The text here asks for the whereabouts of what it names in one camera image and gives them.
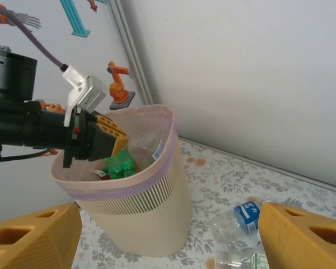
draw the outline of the bottle label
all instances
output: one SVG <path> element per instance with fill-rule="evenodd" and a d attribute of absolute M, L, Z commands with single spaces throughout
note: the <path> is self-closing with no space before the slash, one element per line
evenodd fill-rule
<path fill-rule="evenodd" d="M 95 170 L 92 173 L 95 173 L 96 175 L 98 175 L 100 178 L 103 178 L 104 176 L 106 176 L 107 174 L 101 170 Z"/>
<path fill-rule="evenodd" d="M 255 252 L 251 258 L 253 269 L 269 269 L 269 262 L 267 256 L 262 253 Z"/>
<path fill-rule="evenodd" d="M 234 207 L 236 212 L 244 220 L 248 233 L 258 229 L 258 220 L 260 215 L 259 207 L 254 202 L 246 202 Z"/>
<path fill-rule="evenodd" d="M 157 146 L 157 149 L 155 151 L 155 153 L 153 153 L 153 158 L 155 160 L 157 160 L 159 158 L 159 156 L 161 156 L 162 152 L 164 149 L 164 143 L 162 142 L 162 140 L 159 142 L 159 145 Z"/>

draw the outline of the metal frame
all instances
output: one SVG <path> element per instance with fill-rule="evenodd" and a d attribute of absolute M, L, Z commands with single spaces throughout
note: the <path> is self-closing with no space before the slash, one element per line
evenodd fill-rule
<path fill-rule="evenodd" d="M 111 8 L 111 11 L 116 21 L 119 34 L 121 36 L 124 49 L 128 56 L 130 63 L 130 70 L 133 71 L 134 78 L 136 79 L 139 93 L 142 96 L 143 103 L 145 105 L 154 104 L 151 92 L 148 88 L 146 77 L 139 61 L 136 47 L 134 46 L 133 38 L 130 34 L 127 21 L 123 12 L 123 8 L 120 0 L 107 0 L 107 6 Z"/>

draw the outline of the blue bottle label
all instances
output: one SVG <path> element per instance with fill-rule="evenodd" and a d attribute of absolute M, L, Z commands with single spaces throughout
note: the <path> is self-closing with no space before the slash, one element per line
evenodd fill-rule
<path fill-rule="evenodd" d="M 242 203 L 239 206 L 234 207 L 235 212 L 237 212 L 246 226 L 248 233 L 256 231 L 258 229 L 258 220 L 260 215 L 259 207 L 254 202 Z"/>
<path fill-rule="evenodd" d="M 162 140 L 159 142 L 159 145 L 157 146 L 157 149 L 155 151 L 155 153 L 153 153 L 153 158 L 155 160 L 157 160 L 159 158 L 159 156 L 161 156 L 162 152 L 164 150 L 164 143 L 162 142 Z"/>

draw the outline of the yellow foam block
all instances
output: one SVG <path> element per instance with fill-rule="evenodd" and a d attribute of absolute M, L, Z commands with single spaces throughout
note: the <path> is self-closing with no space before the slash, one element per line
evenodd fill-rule
<path fill-rule="evenodd" d="M 270 269 L 336 269 L 336 220 L 264 203 L 259 231 Z"/>
<path fill-rule="evenodd" d="M 0 269 L 69 269 L 81 235 L 68 203 L 0 222 Z"/>
<path fill-rule="evenodd" d="M 112 156 L 116 155 L 121 149 L 123 149 L 128 143 L 128 136 L 117 123 L 113 122 L 109 118 L 102 115 L 97 115 L 97 125 L 101 130 L 116 138 L 115 144 L 112 150 Z"/>

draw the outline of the plastic bottle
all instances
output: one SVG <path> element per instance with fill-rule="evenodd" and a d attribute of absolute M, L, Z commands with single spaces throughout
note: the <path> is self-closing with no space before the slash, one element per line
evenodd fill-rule
<path fill-rule="evenodd" d="M 257 231 L 261 203 L 248 201 L 208 222 L 213 237 L 219 244 L 229 244 Z"/>
<path fill-rule="evenodd" d="M 102 168 L 101 170 L 92 171 L 90 174 L 87 174 L 81 178 L 81 181 L 101 181 L 108 180 L 108 169 Z"/>
<path fill-rule="evenodd" d="M 105 159 L 106 167 L 108 168 L 108 175 L 110 179 L 120 179 L 133 175 L 127 173 L 128 171 L 137 172 L 137 166 L 129 155 L 126 148 L 123 148 L 119 153 Z"/>
<path fill-rule="evenodd" d="M 269 269 L 265 253 L 257 249 L 244 252 L 217 252 L 207 260 L 207 269 Z"/>
<path fill-rule="evenodd" d="M 161 156 L 164 143 L 156 133 L 141 133 L 128 141 L 127 149 L 132 159 L 144 170 Z"/>

